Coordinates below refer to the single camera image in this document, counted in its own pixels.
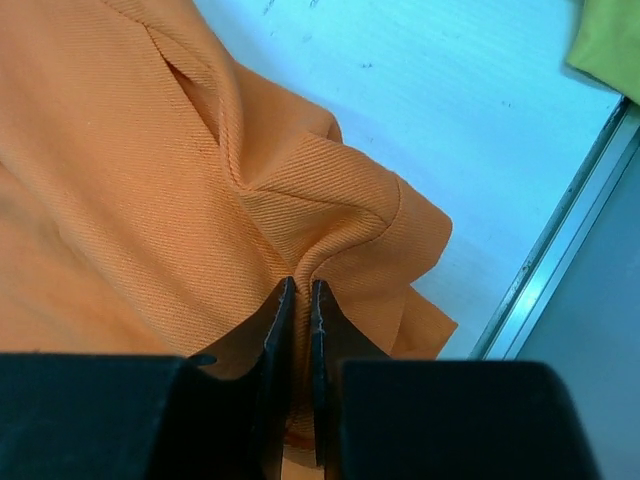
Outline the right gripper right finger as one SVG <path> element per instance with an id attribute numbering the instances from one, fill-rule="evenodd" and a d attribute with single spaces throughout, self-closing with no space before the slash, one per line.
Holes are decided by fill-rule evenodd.
<path id="1" fill-rule="evenodd" d="M 315 457 L 328 479 L 596 479 L 564 382 L 530 361 L 394 360 L 313 284 Z"/>

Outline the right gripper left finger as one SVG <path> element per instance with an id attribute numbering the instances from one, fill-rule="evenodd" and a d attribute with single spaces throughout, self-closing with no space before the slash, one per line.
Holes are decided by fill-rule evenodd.
<path id="1" fill-rule="evenodd" d="M 277 479 L 295 284 L 188 356 L 5 353 L 5 479 Z"/>

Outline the orange trousers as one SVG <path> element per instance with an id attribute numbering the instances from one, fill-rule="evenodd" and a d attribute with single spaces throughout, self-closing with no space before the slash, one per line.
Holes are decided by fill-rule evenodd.
<path id="1" fill-rule="evenodd" d="M 313 282 L 385 353 L 433 359 L 456 325 L 413 284 L 451 231 L 192 2 L 2 3 L 3 350 L 190 355 L 293 277 L 283 475 L 319 479 Z"/>

